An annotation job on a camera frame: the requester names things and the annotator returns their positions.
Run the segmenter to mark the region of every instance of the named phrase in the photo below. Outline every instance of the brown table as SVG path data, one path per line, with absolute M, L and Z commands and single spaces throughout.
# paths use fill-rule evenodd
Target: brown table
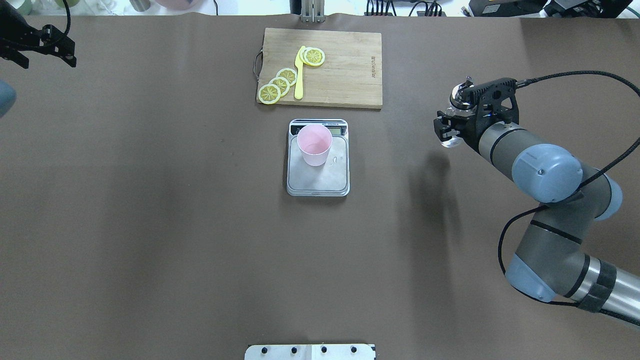
M 268 26 L 382 32 L 383 109 L 256 104 Z M 637 358 L 630 327 L 511 288 L 497 238 L 536 203 L 468 147 L 441 147 L 432 119 L 466 75 L 638 84 L 640 21 L 78 17 L 71 37 L 76 69 L 0 62 L 19 94 L 0 120 L 3 360 L 231 360 L 323 341 L 375 343 L 381 360 Z M 524 127 L 596 167 L 640 133 L 639 99 L 607 78 L 518 100 Z M 287 194 L 298 117 L 349 122 L 347 197 Z M 625 202 L 583 245 L 636 274 L 639 165 L 610 172 Z

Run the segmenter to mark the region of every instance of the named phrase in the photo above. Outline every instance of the light blue plastic cap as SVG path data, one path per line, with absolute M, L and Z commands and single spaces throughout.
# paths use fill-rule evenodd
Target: light blue plastic cap
M 604 174 L 604 176 L 607 177 L 607 180 L 609 180 L 609 186 L 611 186 L 611 201 L 609 202 L 607 209 L 599 217 L 594 219 L 596 221 L 607 220 L 620 209 L 620 206 L 622 206 L 622 189 L 620 188 L 620 185 L 613 181 L 613 179 L 611 179 L 607 174 Z
M 0 80 L 0 117 L 3 117 L 15 102 L 15 90 Z
M 522 151 L 511 167 L 513 182 L 540 202 L 558 202 L 569 197 L 582 181 L 582 165 L 570 152 L 550 143 Z
M 513 259 L 504 276 L 514 288 L 530 297 L 544 302 L 550 302 L 556 297 L 556 293 L 549 285 L 542 281 L 516 254 L 513 254 Z

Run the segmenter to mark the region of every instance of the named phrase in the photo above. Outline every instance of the knife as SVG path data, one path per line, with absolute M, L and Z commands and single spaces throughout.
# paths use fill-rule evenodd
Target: knife
M 305 46 L 300 47 L 300 50 L 298 50 L 298 53 L 296 54 L 296 61 L 294 63 L 296 65 L 296 69 L 298 70 L 298 78 L 296 80 L 296 89 L 293 92 L 293 97 L 295 97 L 298 100 L 302 99 L 302 95 L 303 95 L 302 69 L 305 66 L 305 64 L 302 62 L 301 55 L 306 48 L 307 47 Z

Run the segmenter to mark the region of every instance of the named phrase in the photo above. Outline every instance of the cutting board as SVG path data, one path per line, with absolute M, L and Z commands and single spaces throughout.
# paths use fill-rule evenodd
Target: cutting board
M 382 109 L 380 33 L 266 28 L 258 89 L 280 69 L 296 69 L 294 61 L 302 45 L 322 49 L 324 64 L 304 65 L 302 99 L 293 97 L 292 87 L 276 105 Z

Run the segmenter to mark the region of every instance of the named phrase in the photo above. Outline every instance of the citrus slice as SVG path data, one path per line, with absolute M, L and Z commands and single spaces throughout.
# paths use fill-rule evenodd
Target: citrus slice
M 320 66 L 324 63 L 324 51 L 317 47 L 308 47 L 302 53 L 302 62 L 309 66 Z
M 266 84 L 258 90 L 258 100 L 262 104 L 275 104 L 280 100 L 280 88 L 278 85 Z
M 277 77 L 285 78 L 289 82 L 289 86 L 293 86 L 293 84 L 295 84 L 296 80 L 298 79 L 298 73 L 294 69 L 286 67 L 278 71 L 276 78 Z
M 280 97 L 287 95 L 287 93 L 289 92 L 289 88 L 291 87 L 289 85 L 289 80 L 283 78 L 282 76 L 276 76 L 275 78 L 271 79 L 271 81 L 269 81 L 269 84 L 274 84 L 278 88 L 280 88 Z

